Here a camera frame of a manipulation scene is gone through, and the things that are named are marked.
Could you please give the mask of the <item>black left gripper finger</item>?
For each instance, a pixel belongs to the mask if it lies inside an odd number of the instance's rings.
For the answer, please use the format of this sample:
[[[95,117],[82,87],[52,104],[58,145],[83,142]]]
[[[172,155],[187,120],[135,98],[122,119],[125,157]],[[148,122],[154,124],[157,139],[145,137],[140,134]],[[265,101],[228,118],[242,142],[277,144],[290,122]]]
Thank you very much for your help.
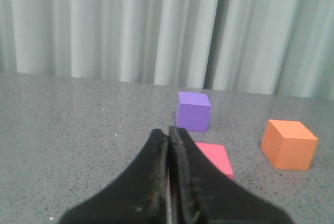
[[[110,185],[64,213],[60,223],[166,223],[168,137],[153,129]]]

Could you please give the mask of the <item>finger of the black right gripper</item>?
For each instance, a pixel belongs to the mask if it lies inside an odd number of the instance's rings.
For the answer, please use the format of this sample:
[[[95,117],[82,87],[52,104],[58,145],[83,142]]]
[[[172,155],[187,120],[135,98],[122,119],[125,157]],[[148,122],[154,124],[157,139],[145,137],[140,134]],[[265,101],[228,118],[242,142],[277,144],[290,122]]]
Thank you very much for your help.
[[[220,172],[184,128],[169,128],[173,223],[293,223],[281,208]]]

